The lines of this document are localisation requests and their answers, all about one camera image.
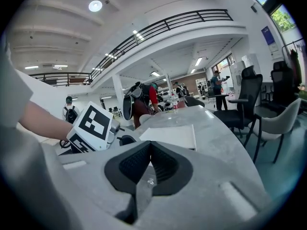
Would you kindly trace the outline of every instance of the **chair leg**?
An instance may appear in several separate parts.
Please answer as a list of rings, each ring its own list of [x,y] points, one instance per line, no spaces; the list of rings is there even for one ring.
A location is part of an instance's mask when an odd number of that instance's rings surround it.
[[[260,143],[261,143],[261,129],[258,133],[258,141],[257,141],[257,147],[256,147],[256,151],[255,151],[255,155],[254,155],[254,159],[253,159],[253,162],[255,163],[256,162],[256,159],[257,159],[257,156],[258,156],[258,152],[259,152],[259,147],[260,147]]]
[[[274,159],[273,163],[276,163],[276,161],[277,161],[280,149],[282,148],[282,145],[283,145],[283,137],[284,137],[284,134],[282,134],[282,137],[280,138],[279,146],[278,146],[277,153],[275,155],[275,159]]]

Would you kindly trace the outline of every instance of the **dark circular vignette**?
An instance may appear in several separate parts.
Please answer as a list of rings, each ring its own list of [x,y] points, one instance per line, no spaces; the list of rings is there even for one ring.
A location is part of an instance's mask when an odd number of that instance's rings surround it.
[[[2,8],[2,18],[0,22],[1,34],[8,25],[10,19],[14,13],[18,10],[20,4],[24,0],[0,0],[0,7]],[[307,28],[305,24],[304,8],[306,6],[306,0],[278,0],[280,1],[290,12],[294,18],[297,27],[300,29],[304,38],[307,36]],[[306,192],[307,172],[306,167],[299,179],[296,188],[289,195],[287,201],[282,206],[280,211],[270,219],[270,221],[263,227],[264,229],[273,229],[274,227],[282,226],[286,223],[291,223],[291,228],[296,229],[305,225],[304,203],[307,202]],[[2,175],[0,175],[1,183],[1,195],[2,200],[5,200],[4,206],[2,206],[2,224],[9,224],[10,228],[17,226],[31,227],[31,229],[43,229],[43,227],[33,219],[33,217],[23,208],[18,202],[15,195],[10,191]]]

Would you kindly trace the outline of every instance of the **red shirt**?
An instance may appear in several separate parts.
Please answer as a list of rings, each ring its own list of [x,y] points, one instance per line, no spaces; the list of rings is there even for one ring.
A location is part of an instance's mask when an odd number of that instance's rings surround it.
[[[157,92],[153,86],[150,86],[149,88],[149,99],[151,100],[152,104],[158,104]]]

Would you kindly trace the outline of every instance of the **tree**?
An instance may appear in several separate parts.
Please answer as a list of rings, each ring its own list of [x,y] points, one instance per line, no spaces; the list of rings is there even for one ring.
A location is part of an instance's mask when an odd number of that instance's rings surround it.
[[[294,23],[290,22],[290,15],[287,12],[281,12],[280,9],[276,10],[272,14],[273,20],[276,22],[279,30],[283,33],[295,26]]]

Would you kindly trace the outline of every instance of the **white pillar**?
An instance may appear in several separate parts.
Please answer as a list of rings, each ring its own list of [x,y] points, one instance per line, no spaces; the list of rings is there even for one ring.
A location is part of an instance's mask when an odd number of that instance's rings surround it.
[[[125,95],[124,95],[124,92],[123,92],[123,86],[121,84],[121,80],[120,80],[119,74],[114,74],[112,76],[112,79],[113,79],[115,94],[116,94],[116,97],[117,97],[119,108],[122,111],[121,113],[123,113],[123,102],[124,102],[124,96]],[[127,121],[123,117],[122,121],[120,122],[120,124],[121,124],[121,126],[130,126],[130,125],[132,125],[132,120]]]
[[[167,73],[165,73],[165,78],[166,78],[166,82],[167,82],[167,86],[169,88],[170,94],[172,94],[173,93],[173,86],[172,86],[171,79],[170,79],[170,77]]]

